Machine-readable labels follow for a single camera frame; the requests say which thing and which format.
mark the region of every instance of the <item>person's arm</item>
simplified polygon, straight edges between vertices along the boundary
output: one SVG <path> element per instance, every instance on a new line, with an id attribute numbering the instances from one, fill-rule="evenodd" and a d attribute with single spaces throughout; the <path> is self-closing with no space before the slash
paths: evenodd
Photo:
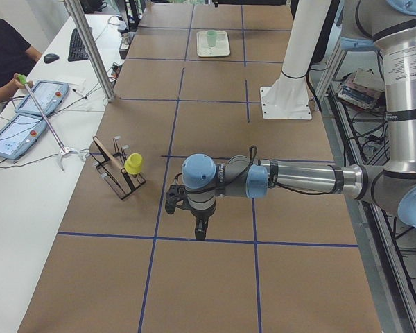
<path id="1" fill-rule="evenodd" d="M 0 103 L 9 101 L 18 89 L 25 89 L 25 87 L 19 82 L 17 76 L 19 74 L 15 73 L 14 78 L 6 83 L 3 87 L 0 87 Z M 33 86 L 32 81 L 28 81 L 30 87 Z"/>
<path id="2" fill-rule="evenodd" d="M 37 49 L 33 46 L 30 46 L 26 51 L 26 55 L 34 60 L 35 62 L 39 61 L 39 59 L 42 57 L 42 54 L 37 51 Z"/>

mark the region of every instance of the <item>computer keyboard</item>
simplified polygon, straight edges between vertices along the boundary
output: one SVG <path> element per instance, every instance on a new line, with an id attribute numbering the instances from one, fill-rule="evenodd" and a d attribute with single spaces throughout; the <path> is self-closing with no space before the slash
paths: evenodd
<path id="1" fill-rule="evenodd" d="M 69 43 L 68 61 L 79 61 L 88 59 L 88 55 L 83 45 L 82 39 L 75 28 L 72 30 L 71 41 Z"/>

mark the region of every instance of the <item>person's hand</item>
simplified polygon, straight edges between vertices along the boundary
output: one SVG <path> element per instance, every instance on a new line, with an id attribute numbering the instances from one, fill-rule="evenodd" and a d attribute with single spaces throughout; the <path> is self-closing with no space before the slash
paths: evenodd
<path id="1" fill-rule="evenodd" d="M 14 73 L 14 84 L 18 89 L 26 89 L 24 85 L 22 85 L 22 83 L 19 80 L 19 75 L 18 73 Z M 34 82 L 33 81 L 28 81 L 28 86 L 30 88 L 32 88 L 34 86 Z"/>

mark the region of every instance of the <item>white tray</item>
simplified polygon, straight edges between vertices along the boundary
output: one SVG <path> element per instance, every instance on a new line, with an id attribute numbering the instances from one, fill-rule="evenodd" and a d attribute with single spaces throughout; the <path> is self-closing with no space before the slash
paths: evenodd
<path id="1" fill-rule="evenodd" d="M 217 30 L 216 45 L 208 46 L 207 32 L 199 31 L 197 33 L 197 54 L 199 57 L 226 57 L 229 56 L 229 42 L 226 31 Z"/>

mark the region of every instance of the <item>white desk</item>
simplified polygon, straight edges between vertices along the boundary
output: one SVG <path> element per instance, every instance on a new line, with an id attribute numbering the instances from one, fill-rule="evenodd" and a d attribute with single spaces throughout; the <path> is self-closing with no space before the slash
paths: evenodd
<path id="1" fill-rule="evenodd" d="M 96 43 L 106 69 L 113 62 L 122 63 L 119 56 L 121 37 L 116 26 L 107 25 L 109 18 L 109 15 L 87 15 L 94 38 L 105 29 Z M 65 76 L 86 78 L 84 94 L 97 84 L 89 60 L 67 62 L 69 40 L 74 28 L 74 22 L 69 18 L 45 52 L 56 53 L 60 59 L 51 64 L 40 60 L 28 76 L 29 80 L 59 80 Z M 60 108 L 78 98 L 70 90 Z M 77 149 L 89 147 L 105 104 L 105 95 L 100 89 L 87 100 L 51 117 L 51 123 L 65 146 Z M 1 114 L 8 119 L 13 115 L 12 104 Z M 5 123 L 6 120 L 0 119 L 0 128 Z M 46 129 L 16 165 L 57 154 L 58 151 L 57 143 Z M 0 333 L 17 331 L 83 167 L 83 162 L 75 154 L 64 157 L 62 162 L 64 172 L 56 164 L 55 157 L 21 168 L 0 169 Z M 10 165 L 13 165 L 12 161 L 0 164 L 1 167 Z"/>

